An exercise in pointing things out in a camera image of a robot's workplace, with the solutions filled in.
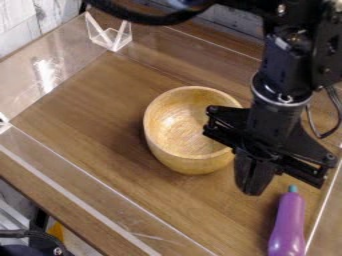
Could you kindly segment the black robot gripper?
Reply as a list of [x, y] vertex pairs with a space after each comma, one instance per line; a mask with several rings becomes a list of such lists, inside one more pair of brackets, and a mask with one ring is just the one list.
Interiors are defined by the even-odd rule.
[[305, 131], [298, 107], [257, 100], [249, 108], [211, 105], [206, 115], [203, 135], [233, 149], [235, 184], [245, 194], [259, 196], [282, 174], [323, 185], [337, 156]]

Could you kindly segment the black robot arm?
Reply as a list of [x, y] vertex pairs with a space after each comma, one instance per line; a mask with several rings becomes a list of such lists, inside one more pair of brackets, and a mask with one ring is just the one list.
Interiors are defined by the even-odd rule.
[[323, 90], [342, 124], [342, 0], [215, 0], [263, 19], [265, 50], [249, 108], [211, 105], [203, 134], [233, 149], [235, 183], [258, 196], [277, 175], [319, 188], [337, 157], [318, 141], [334, 133], [305, 128], [313, 94]]

